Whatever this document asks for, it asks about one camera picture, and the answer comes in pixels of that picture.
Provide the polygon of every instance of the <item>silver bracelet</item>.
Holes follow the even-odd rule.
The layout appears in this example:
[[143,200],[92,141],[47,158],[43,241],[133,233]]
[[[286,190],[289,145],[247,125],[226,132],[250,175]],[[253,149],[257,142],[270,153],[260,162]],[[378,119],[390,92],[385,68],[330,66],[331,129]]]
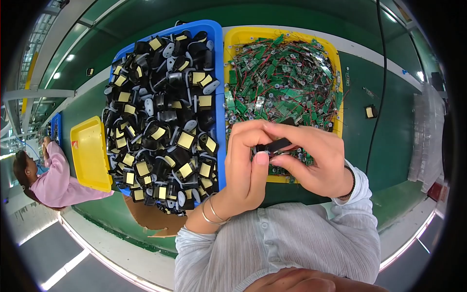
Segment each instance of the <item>silver bracelet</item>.
[[227,219],[227,220],[221,219],[221,218],[214,212],[214,209],[212,208],[211,202],[209,202],[209,205],[211,206],[211,211],[212,211],[212,213],[213,213],[217,218],[219,218],[219,220],[221,220],[222,222],[214,222],[214,221],[209,220],[209,219],[206,217],[206,214],[205,214],[205,211],[204,211],[204,206],[205,206],[206,202],[207,202],[208,200],[210,200],[210,199],[211,199],[211,196],[210,196],[209,198],[207,198],[206,201],[203,202],[203,206],[202,206],[202,208],[201,208],[204,219],[205,219],[207,222],[209,222],[209,223],[211,223],[211,224],[215,224],[215,225],[224,225],[224,224],[226,224],[227,222],[229,222],[232,218],[230,217],[230,218]]

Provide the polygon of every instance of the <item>white shirt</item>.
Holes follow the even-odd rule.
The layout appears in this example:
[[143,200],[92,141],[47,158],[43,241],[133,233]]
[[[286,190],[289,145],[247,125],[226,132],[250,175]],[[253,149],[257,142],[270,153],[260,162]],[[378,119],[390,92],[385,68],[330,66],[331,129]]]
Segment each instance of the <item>white shirt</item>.
[[374,283],[381,251],[371,191],[365,174],[346,163],[355,188],[347,202],[333,199],[332,220],[320,205],[283,203],[235,216],[216,234],[183,227],[175,238],[175,291],[243,291],[288,267]]

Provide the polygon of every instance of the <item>worker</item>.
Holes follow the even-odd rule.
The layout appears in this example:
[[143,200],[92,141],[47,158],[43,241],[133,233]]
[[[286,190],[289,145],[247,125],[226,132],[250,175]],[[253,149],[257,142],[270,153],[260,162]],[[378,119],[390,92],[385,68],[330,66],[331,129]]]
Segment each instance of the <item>worker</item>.
[[[283,137],[314,164],[266,152],[251,159],[251,147]],[[331,198],[335,217],[329,220],[320,205],[258,208],[269,164]],[[314,127],[236,123],[225,166],[226,187],[188,215],[175,239],[176,292],[386,291],[372,285],[381,255],[368,179],[344,159],[342,139]]]
[[102,199],[113,194],[113,191],[101,192],[80,185],[76,178],[71,177],[65,154],[49,137],[44,138],[42,152],[45,166],[49,170],[39,176],[37,165],[25,151],[18,151],[13,162],[13,173],[24,193],[39,204],[60,210],[69,205]]

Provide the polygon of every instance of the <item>yellow plastic bin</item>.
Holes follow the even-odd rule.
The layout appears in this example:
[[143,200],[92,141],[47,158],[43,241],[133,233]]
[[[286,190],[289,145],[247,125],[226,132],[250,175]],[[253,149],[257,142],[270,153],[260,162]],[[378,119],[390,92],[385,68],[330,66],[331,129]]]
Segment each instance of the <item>yellow plastic bin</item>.
[[84,186],[110,192],[112,177],[106,151],[104,123],[98,116],[71,128],[71,153],[78,182]]
[[[286,35],[287,33],[290,34],[289,37],[284,37],[284,41],[286,42],[287,40],[293,41],[300,39],[305,42],[311,42],[312,39],[316,39],[321,45],[323,45],[325,51],[328,52],[328,58],[331,60],[331,63],[334,65],[334,71],[337,73],[340,73],[340,86],[339,86],[339,92],[343,93],[343,88],[342,88],[342,70],[340,68],[340,59],[339,59],[339,53],[337,52],[336,48],[327,40],[315,37],[315,36],[310,36],[298,32],[293,32],[293,31],[288,31],[288,30],[281,30],[281,29],[275,29],[275,28],[254,28],[254,27],[237,27],[233,28],[230,31],[226,33],[225,39],[224,39],[224,63],[227,63],[229,60],[232,60],[232,57],[237,54],[235,51],[235,46],[236,44],[241,44],[241,43],[252,43],[254,42],[257,38],[259,37],[264,37],[264,38],[277,38],[281,34]],[[232,69],[232,65],[229,63],[228,66],[224,67],[224,83],[229,83],[229,71]],[[343,125],[344,125],[344,101],[340,104],[340,107],[338,109],[338,115],[333,118],[333,133],[336,133],[339,138],[342,138],[342,131],[343,131]],[[276,176],[276,175],[270,175],[268,176],[268,182],[271,183],[288,183],[289,180],[285,176]]]

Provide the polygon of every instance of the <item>pink shirt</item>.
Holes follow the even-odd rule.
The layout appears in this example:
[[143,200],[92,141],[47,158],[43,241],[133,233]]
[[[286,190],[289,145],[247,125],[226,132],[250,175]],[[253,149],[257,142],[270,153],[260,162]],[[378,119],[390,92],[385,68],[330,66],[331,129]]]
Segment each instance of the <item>pink shirt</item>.
[[39,175],[30,188],[44,205],[59,208],[113,195],[113,191],[102,192],[80,185],[71,177],[68,161],[57,143],[50,142],[47,152],[50,158],[45,165],[50,165],[49,171]]

